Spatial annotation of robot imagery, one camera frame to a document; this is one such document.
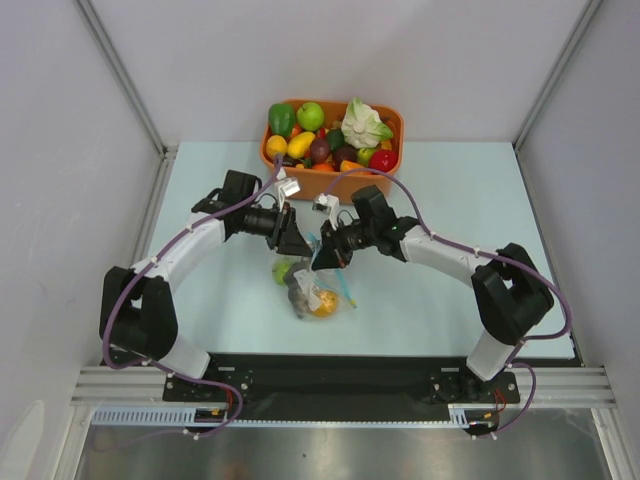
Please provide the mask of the clear zip top bag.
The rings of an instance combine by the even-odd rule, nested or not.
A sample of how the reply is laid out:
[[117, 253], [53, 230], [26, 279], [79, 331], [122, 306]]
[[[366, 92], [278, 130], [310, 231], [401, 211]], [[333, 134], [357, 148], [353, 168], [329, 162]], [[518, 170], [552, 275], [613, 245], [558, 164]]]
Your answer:
[[[287, 273], [289, 272], [293, 273], [299, 270], [307, 270], [314, 276], [314, 284], [312, 285], [309, 296], [308, 296], [310, 313], [303, 319], [299, 319], [293, 311], [293, 308], [287, 297], [287, 291], [288, 291], [287, 286], [279, 285], [280, 287], [283, 287], [286, 290], [286, 299], [295, 317], [298, 318], [299, 320], [323, 320], [323, 319], [328, 319], [330, 317], [333, 317], [339, 313], [344, 313], [348, 310], [356, 309], [357, 304], [355, 302], [355, 299], [351, 295], [345, 275], [342, 273], [340, 269], [328, 269], [328, 270], [320, 270], [320, 271], [312, 270], [311, 263], [314, 260], [315, 256], [317, 255], [317, 252], [320, 248], [320, 239], [316, 235], [312, 234], [311, 232], [308, 232], [306, 234], [305, 240], [311, 247], [312, 256], [310, 258], [299, 257], [299, 256], [279, 256], [276, 259], [276, 260], [279, 260], [279, 259], [288, 258], [295, 261], [294, 265], [290, 268], [290, 270]], [[339, 295], [339, 306], [336, 312], [327, 318], [318, 318], [311, 313], [311, 311], [314, 310], [319, 305], [317, 292], [322, 289], [332, 290]]]

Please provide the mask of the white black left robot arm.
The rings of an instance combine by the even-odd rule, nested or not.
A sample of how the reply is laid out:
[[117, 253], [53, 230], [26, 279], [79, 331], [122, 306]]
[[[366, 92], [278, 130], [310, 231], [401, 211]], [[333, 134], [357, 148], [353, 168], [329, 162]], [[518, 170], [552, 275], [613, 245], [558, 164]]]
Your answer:
[[155, 255], [131, 267], [113, 267], [104, 276], [99, 334], [103, 359], [113, 347], [136, 362], [154, 361], [186, 376], [185, 388], [199, 400], [214, 397], [219, 374], [209, 369], [210, 354], [180, 332], [173, 296], [181, 283], [231, 236], [260, 236], [277, 254], [309, 257], [288, 197], [297, 179], [278, 171], [269, 181], [235, 170], [191, 209], [186, 225]]

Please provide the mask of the orange fake orange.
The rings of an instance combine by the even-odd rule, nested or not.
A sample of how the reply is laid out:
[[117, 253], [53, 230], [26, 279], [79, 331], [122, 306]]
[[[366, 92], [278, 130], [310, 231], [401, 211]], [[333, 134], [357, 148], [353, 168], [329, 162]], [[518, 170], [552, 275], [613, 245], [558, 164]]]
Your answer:
[[319, 305], [311, 311], [318, 318], [327, 318], [333, 315], [339, 306], [339, 295], [332, 290], [319, 290], [317, 292]]

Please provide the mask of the grey fake fish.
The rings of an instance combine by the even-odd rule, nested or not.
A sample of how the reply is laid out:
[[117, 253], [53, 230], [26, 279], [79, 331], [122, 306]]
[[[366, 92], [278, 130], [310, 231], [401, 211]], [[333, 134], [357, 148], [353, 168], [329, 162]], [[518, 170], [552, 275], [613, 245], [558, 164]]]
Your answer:
[[308, 296], [314, 284], [314, 276], [307, 270], [299, 270], [287, 273], [284, 282], [295, 315], [299, 319], [305, 318], [310, 313]]

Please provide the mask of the light green fake fruit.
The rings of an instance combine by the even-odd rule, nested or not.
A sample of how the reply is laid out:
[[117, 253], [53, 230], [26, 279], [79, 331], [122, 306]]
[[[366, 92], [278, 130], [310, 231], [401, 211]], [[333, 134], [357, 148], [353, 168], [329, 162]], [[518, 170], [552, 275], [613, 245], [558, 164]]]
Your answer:
[[294, 265], [294, 263], [295, 263], [294, 260], [291, 260], [288, 258], [279, 259], [273, 263], [271, 268], [271, 274], [274, 282], [277, 285], [280, 285], [280, 286], [286, 285], [285, 276], [287, 272], [290, 270], [290, 268]]

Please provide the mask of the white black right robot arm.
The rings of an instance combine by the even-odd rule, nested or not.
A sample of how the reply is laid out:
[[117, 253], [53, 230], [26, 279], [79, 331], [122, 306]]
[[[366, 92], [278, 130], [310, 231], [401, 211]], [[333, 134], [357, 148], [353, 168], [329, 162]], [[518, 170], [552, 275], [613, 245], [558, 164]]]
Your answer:
[[516, 347], [554, 306], [527, 251], [510, 243], [496, 252], [495, 260], [448, 245], [426, 232], [417, 218], [397, 216], [376, 186], [356, 191], [352, 204], [357, 218], [346, 224], [338, 219], [336, 196], [320, 194], [313, 201], [313, 209], [327, 220], [312, 269], [345, 268], [354, 252], [374, 247], [384, 256], [432, 268], [470, 287], [483, 331], [466, 359], [461, 388], [473, 401], [486, 400]]

